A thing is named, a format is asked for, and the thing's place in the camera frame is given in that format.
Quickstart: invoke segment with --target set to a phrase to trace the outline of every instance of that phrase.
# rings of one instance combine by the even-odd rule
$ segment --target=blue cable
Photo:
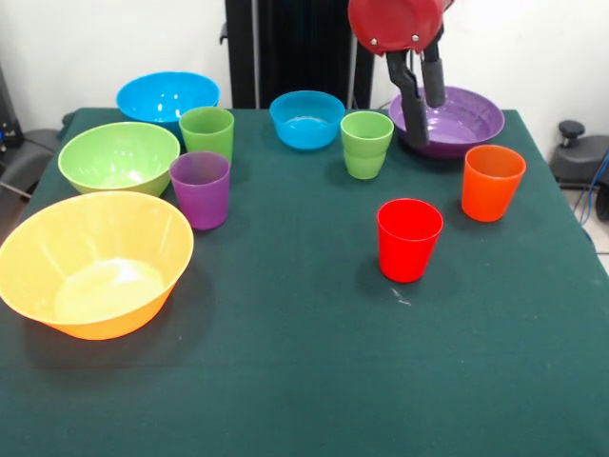
[[[599,182],[600,178],[605,174],[605,171],[607,171],[608,167],[609,167],[609,150],[605,153],[605,156],[602,159],[602,163],[600,164],[599,171],[595,175],[594,179],[592,180],[592,184],[590,185],[590,188],[588,189],[588,201],[587,201],[588,212],[586,213],[585,219],[583,221],[581,221],[582,226],[584,226],[585,223],[588,222],[588,219],[590,219],[590,215],[592,214],[592,194],[594,193],[594,187]],[[585,211],[586,211],[586,208],[584,208],[582,210],[581,214],[583,215],[583,213]]]

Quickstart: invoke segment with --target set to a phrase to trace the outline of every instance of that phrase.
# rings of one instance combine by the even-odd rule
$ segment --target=plastic bowl
[[[141,122],[106,124],[72,138],[59,170],[81,193],[131,190],[159,196],[180,143],[169,131]]]
[[[220,88],[209,78],[187,71],[147,74],[125,84],[116,96],[118,109],[134,121],[169,129],[182,141],[182,114],[199,107],[215,107]]]
[[[432,159],[462,159],[470,149],[495,138],[505,125],[503,113],[493,102],[466,89],[447,87],[444,106],[427,107],[426,111],[430,144],[417,153]],[[391,102],[389,117],[403,144],[410,148],[401,95]]]
[[[338,98],[316,90],[299,90],[276,98],[270,116],[279,138],[294,149],[329,145],[337,137],[345,113]]]
[[[116,338],[159,312],[192,249],[186,217],[159,198],[80,195],[37,212],[7,238],[0,297],[76,338]]]

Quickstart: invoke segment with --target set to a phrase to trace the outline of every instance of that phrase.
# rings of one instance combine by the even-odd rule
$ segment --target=blue bowl
[[[116,96],[118,109],[128,119],[164,127],[180,141],[180,117],[190,109],[215,107],[219,101],[216,83],[187,71],[147,74],[125,84]]]
[[[278,97],[270,105],[270,116],[279,138],[294,149],[323,148],[341,129],[343,102],[324,92],[299,90]]]

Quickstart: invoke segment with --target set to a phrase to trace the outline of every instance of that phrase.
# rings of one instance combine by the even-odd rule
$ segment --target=cup
[[[393,122],[375,111],[356,111],[341,122],[344,163],[356,179],[373,179],[381,171],[393,136]]]
[[[483,145],[465,154],[462,209],[479,222],[500,220],[526,171],[520,154],[503,146]]]
[[[194,229],[219,227],[228,215],[230,164],[210,151],[189,152],[169,169],[180,211]]]
[[[377,214],[379,266],[391,281],[412,283],[425,274],[442,232],[442,214],[411,198],[385,203]]]
[[[235,118],[228,109],[191,109],[180,118],[180,130],[188,152],[210,150],[232,162]]]

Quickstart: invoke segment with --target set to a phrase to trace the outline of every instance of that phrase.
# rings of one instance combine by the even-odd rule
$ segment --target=purple cup
[[[470,149],[499,135],[505,125],[503,112],[493,102],[466,89],[446,87],[446,103],[425,109],[430,143],[416,152],[432,159],[462,159]],[[389,117],[403,145],[414,150],[408,146],[401,95],[389,105]]]
[[[169,169],[180,211],[198,230],[219,227],[228,216],[230,163],[215,152],[181,155]]]

